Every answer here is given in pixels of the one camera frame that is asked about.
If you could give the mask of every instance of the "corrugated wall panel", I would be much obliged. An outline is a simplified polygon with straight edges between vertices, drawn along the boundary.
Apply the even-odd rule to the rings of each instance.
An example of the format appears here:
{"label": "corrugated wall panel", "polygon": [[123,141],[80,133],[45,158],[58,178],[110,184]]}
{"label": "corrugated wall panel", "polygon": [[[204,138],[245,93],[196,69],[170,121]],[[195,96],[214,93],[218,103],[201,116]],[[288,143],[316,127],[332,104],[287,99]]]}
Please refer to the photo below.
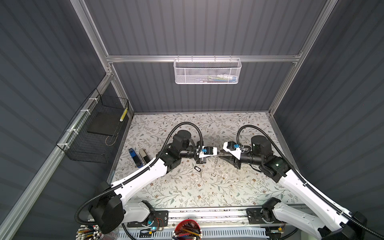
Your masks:
{"label": "corrugated wall panel", "polygon": [[[69,1],[1,1],[0,43],[2,222],[105,71]],[[100,182],[103,172],[103,165],[63,160],[54,174],[61,177],[50,180],[20,231],[33,237],[33,222],[44,228],[41,233],[71,223],[73,237],[77,224],[61,214],[73,214],[75,201],[50,186],[78,188],[73,181],[81,179],[93,187],[92,179]]]}
{"label": "corrugated wall panel", "polygon": [[382,234],[383,11],[339,1],[275,114],[302,174]]}
{"label": "corrugated wall panel", "polygon": [[110,55],[291,55],[325,0],[86,0]]}
{"label": "corrugated wall panel", "polygon": [[172,63],[114,63],[135,112],[268,110],[291,63],[243,63],[238,84],[175,83]]}

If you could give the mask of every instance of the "black cable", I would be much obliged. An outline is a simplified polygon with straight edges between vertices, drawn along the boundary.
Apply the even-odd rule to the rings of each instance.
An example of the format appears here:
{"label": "black cable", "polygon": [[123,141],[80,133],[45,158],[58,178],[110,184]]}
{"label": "black cable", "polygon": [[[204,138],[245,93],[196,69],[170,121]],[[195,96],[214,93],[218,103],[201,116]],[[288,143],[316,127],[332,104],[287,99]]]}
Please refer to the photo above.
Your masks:
{"label": "black cable", "polygon": [[128,237],[132,240],[136,240],[134,237],[132,237],[131,234],[129,234],[127,228],[125,227],[124,223],[121,224],[122,228],[124,229],[124,232],[128,235]]}
{"label": "black cable", "polygon": [[244,151],[244,153],[249,153],[252,150],[251,146],[243,146],[243,148],[248,149],[248,150]]}
{"label": "black cable", "polygon": [[260,170],[254,168],[250,163],[248,163],[248,165],[249,165],[253,170],[255,170],[255,171],[257,171],[257,172],[261,172]]}
{"label": "black cable", "polygon": [[197,133],[199,134],[199,137],[200,137],[200,146],[199,146],[199,149],[197,151],[197,154],[199,154],[201,152],[201,149],[202,149],[202,146],[203,146],[203,135],[200,131],[200,129],[192,122],[181,122],[179,124],[177,124],[171,131],[170,133],[168,134],[164,144],[163,144],[163,147],[161,148],[161,151],[159,152],[159,154],[157,155],[157,157],[155,158],[155,160],[146,168],[144,168],[142,171],[140,171],[138,174],[136,174],[135,176],[125,180],[124,182],[120,183],[119,185],[116,185],[112,188],[109,188],[107,190],[105,190],[104,192],[102,193],[99,193],[98,195],[88,199],[87,201],[85,201],[78,209],[77,211],[75,212],[74,214],[74,220],[78,223],[78,224],[82,224],[82,225],[95,225],[97,224],[96,222],[90,222],[90,221],[84,221],[84,220],[81,220],[79,215],[80,215],[80,212],[81,210],[87,206],[89,203],[91,203],[93,200],[96,200],[112,191],[115,191],[116,189],[122,187],[123,185],[126,185],[127,183],[131,182],[132,180],[138,178],[139,176],[141,176],[142,174],[144,174],[146,171],[148,171],[153,165],[155,165],[155,163],[158,161],[159,157],[163,154],[163,151],[165,150],[166,146],[167,146],[167,143],[171,137],[171,135],[175,132],[175,130],[182,126],[182,125],[191,125],[192,127],[194,127],[196,130],[197,130]]}
{"label": "black cable", "polygon": [[347,218],[349,221],[355,223],[357,226],[359,226],[361,229],[369,232],[370,234],[380,238],[380,239],[384,239],[384,235],[381,235],[377,232],[375,232],[374,230],[370,229],[370,228],[367,228],[366,226],[364,226],[363,224],[361,224],[359,221],[356,221],[355,219],[353,219],[351,216],[349,216],[348,214],[344,213],[342,210],[340,210],[337,206],[335,206],[333,203],[331,203],[330,201],[328,201],[325,197],[323,197],[319,192],[317,192],[311,185],[307,184],[307,181],[301,176],[301,174],[295,169],[295,167],[288,161],[288,159],[285,157],[285,155],[280,151],[280,149],[277,147],[277,145],[272,141],[272,139],[269,137],[269,135],[267,133],[265,133],[262,129],[254,126],[254,125],[244,125],[242,126],[238,131],[237,131],[237,135],[236,135],[236,142],[237,144],[239,144],[239,137],[240,137],[240,133],[241,131],[246,128],[246,127],[251,127],[251,128],[254,128],[256,130],[258,130],[259,132],[261,132],[270,142],[271,144],[274,146],[274,148],[276,149],[276,151],[280,154],[280,156],[282,157],[282,159],[284,160],[284,162],[290,167],[290,169],[292,169],[292,171],[295,173],[295,175],[301,180],[301,182],[303,183],[304,186],[308,187],[315,195],[317,195],[321,200],[323,200],[325,203],[327,203],[330,207],[332,207],[338,214],[341,214],[343,217]]}
{"label": "black cable", "polygon": [[284,239],[287,239],[289,238],[290,236],[292,236],[293,234],[295,234],[299,229],[298,228],[295,228],[295,230],[293,230],[292,232],[288,233],[287,235],[281,237],[281,238],[275,238],[273,240],[284,240]]}

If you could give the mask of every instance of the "yellow marker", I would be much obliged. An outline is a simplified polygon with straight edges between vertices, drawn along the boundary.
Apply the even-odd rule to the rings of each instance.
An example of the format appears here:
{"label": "yellow marker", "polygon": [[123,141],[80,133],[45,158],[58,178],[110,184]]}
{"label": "yellow marker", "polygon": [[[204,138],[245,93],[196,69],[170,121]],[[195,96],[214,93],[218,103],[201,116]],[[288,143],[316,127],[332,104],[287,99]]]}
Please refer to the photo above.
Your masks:
{"label": "yellow marker", "polygon": [[125,108],[124,112],[121,115],[120,122],[122,122],[124,120],[124,117],[125,117],[125,115],[127,115],[127,112],[128,112],[128,108]]}

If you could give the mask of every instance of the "floral tablecloth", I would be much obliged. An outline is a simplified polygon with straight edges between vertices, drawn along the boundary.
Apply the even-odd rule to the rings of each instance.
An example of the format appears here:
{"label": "floral tablecloth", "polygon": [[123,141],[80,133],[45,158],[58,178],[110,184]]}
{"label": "floral tablecloth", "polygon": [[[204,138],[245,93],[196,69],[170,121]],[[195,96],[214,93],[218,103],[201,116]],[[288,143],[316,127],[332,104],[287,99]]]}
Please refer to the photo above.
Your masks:
{"label": "floral tablecloth", "polygon": [[[205,146],[221,149],[224,142],[236,140],[236,133],[242,125],[252,124],[268,133],[280,147],[265,113],[135,115],[114,181],[138,169],[128,152],[129,148],[132,147],[137,154],[140,148],[144,148],[153,158],[160,151],[168,132],[184,121],[193,122],[200,128]],[[199,140],[193,127],[184,125],[178,130],[181,129],[188,130],[195,142]],[[251,137],[258,134],[255,129],[246,128],[240,135],[240,141],[249,145]],[[194,169],[195,165],[193,159],[182,159],[178,167],[145,186],[130,201],[147,200],[155,208],[261,205],[271,197],[288,204],[302,204],[290,191],[247,164],[242,164],[238,170],[220,158],[215,164],[215,157],[209,157],[206,164],[198,165],[201,172]]]}

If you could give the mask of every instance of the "aluminum frame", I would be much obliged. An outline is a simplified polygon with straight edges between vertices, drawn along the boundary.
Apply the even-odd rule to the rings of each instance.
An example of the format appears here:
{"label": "aluminum frame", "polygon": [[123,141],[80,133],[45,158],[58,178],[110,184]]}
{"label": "aluminum frame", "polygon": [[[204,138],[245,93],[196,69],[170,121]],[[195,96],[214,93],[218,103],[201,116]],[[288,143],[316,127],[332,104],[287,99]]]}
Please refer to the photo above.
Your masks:
{"label": "aluminum frame", "polygon": [[307,58],[309,51],[311,50],[314,42],[316,41],[317,37],[320,34],[320,31],[325,25],[325,22],[328,20],[329,15],[333,11],[335,5],[337,4],[338,0],[327,0],[327,2],[324,4],[324,7],[322,8],[319,17],[317,18],[315,24],[313,25],[307,39],[304,42],[304,45],[301,49],[301,56],[297,63],[294,63],[289,70],[287,76],[285,77],[285,80],[283,84],[281,85],[279,91],[277,92],[275,99],[273,100],[269,112],[271,115],[274,115],[277,108],[279,107],[281,101],[283,100],[286,92],[288,91],[288,88],[291,86],[294,78],[296,77],[297,73],[299,72],[301,66],[303,65],[304,60]]}
{"label": "aluminum frame", "polygon": [[[97,91],[93,91],[92,95],[89,97],[82,110],[89,108],[91,103],[94,101],[92,98],[96,98],[99,93],[102,94],[105,92],[109,83],[111,82],[111,79],[112,74],[107,73],[100,84],[97,86]],[[83,114],[86,114],[85,111],[79,112],[79,114],[71,123],[69,129],[72,129],[76,126]],[[70,135],[71,133],[66,131],[60,139],[60,142],[65,142]],[[51,154],[40,167],[39,171],[36,173],[32,181],[24,190],[21,197],[17,200],[16,204],[13,206],[7,217],[0,225],[0,240],[11,240],[13,238],[21,223],[24,221],[25,217],[28,215],[29,211],[45,188],[46,184],[51,179],[51,176],[55,172],[56,168],[59,166],[64,155],[65,153],[58,146],[55,146]]]}
{"label": "aluminum frame", "polygon": [[195,113],[268,113],[265,111],[191,111],[191,112],[141,112],[135,113],[135,115],[149,115],[149,114],[195,114]]}
{"label": "aluminum frame", "polygon": [[271,115],[269,113],[267,113],[267,117],[268,117],[269,123],[271,124],[273,131],[276,134],[277,140],[280,143],[281,149],[283,150],[285,157],[288,159],[288,161],[290,163],[293,164],[293,166],[296,168],[296,170],[298,170],[300,172],[300,170],[299,170],[299,168],[298,168],[298,166],[297,166],[297,164],[293,158],[293,155],[292,155],[292,153],[288,147],[288,144],[285,141],[284,136],[281,133],[279,126],[277,125],[275,118],[273,117],[273,115]]}
{"label": "aluminum frame", "polygon": [[[273,103],[271,104],[271,107],[269,109],[269,112],[271,115],[269,116],[270,122],[272,127],[274,127],[274,130],[276,132],[276,135],[280,136],[279,142],[281,144],[281,147],[283,148],[283,151],[287,155],[287,158],[292,161],[292,163],[296,166],[292,154],[290,153],[288,146],[286,145],[286,142],[283,140],[283,136],[281,135],[280,129],[278,128],[275,119],[273,118],[273,115],[275,114],[278,106],[280,105],[284,95],[286,94],[289,86],[291,85],[293,79],[297,75],[299,69],[301,68],[305,58],[307,57],[310,49],[312,48],[316,38],[318,37],[321,29],[325,25],[325,22],[327,21],[329,15],[331,14],[333,8],[335,7],[338,0],[327,0],[325,3],[319,17],[317,18],[311,32],[309,33],[308,38],[306,39],[303,48],[301,50],[301,54],[299,55],[291,55],[291,56],[211,56],[214,58],[240,58],[242,62],[292,62],[294,63],[288,72],[281,88],[278,91],[278,94],[276,95]],[[103,93],[108,86],[110,82],[112,82],[112,85],[120,98],[126,98],[127,94],[121,84],[121,81],[117,75],[117,72],[113,66],[113,62],[173,62],[175,58],[179,58],[180,56],[109,56],[108,52],[102,42],[102,39],[100,37],[100,34],[98,33],[98,30],[96,28],[96,25],[91,17],[91,14],[85,4],[84,0],[71,0],[72,6],[74,7],[76,14],[78,15],[99,59],[101,64],[103,65],[103,68],[106,71],[106,76],[103,78],[101,83],[98,86],[98,90],[100,93]],[[111,71],[114,75],[114,78],[111,79]],[[97,92],[94,92],[91,96],[91,98],[96,97]],[[132,119],[134,111],[133,108],[130,105],[129,110],[129,118]],[[78,120],[79,117],[77,117],[74,122],[72,123],[72,126],[74,125],[75,121]],[[57,166],[59,165],[60,161],[62,160],[64,156],[64,153],[61,151],[59,147],[55,147],[54,150],[51,152],[47,160],[44,162],[38,173],[35,175],[33,180],[30,182],[26,190],[23,192],[17,203],[14,205],[14,207],[11,209],[10,213],[7,215],[5,220],[0,225],[0,240],[11,240],[18,230],[21,223],[24,221],[26,215],[29,213],[30,209],[34,205],[35,201],[37,200],[38,196],[44,189],[45,185],[49,181],[50,177],[56,170]]]}
{"label": "aluminum frame", "polygon": [[[295,209],[301,210],[307,214],[314,214],[305,204],[289,205]],[[168,226],[165,228],[174,228],[178,223],[185,219],[194,219],[200,227],[271,227],[279,226],[278,223],[260,223],[249,224],[247,217],[247,208],[262,208],[258,206],[239,206],[239,207],[197,207],[197,208],[178,208],[178,209],[155,209],[158,211],[169,211]]]}
{"label": "aluminum frame", "polygon": [[[91,13],[88,10],[88,7],[84,0],[71,0],[71,4],[73,8],[75,9],[75,12],[77,16],[80,19],[81,24],[83,25],[83,28],[85,29],[85,32],[88,35],[89,40],[91,41],[93,48],[95,49],[101,64],[103,65],[106,72],[112,71],[114,75],[114,79],[112,81],[112,86],[115,89],[117,95],[119,98],[126,98],[129,101],[128,95],[126,94],[124,87],[121,84],[120,78],[113,67],[112,64],[110,64],[106,57],[108,56],[108,51],[103,43],[103,40],[101,39],[101,36],[99,34],[99,31],[96,28],[96,25],[92,19]],[[129,101],[129,117],[132,118],[134,114],[134,110],[132,108],[131,102]]]}
{"label": "aluminum frame", "polygon": [[240,59],[244,63],[296,63],[300,60],[300,55],[260,55],[260,56],[114,56],[108,55],[106,57],[109,63],[173,63],[176,59],[177,61],[233,61],[234,59]]}

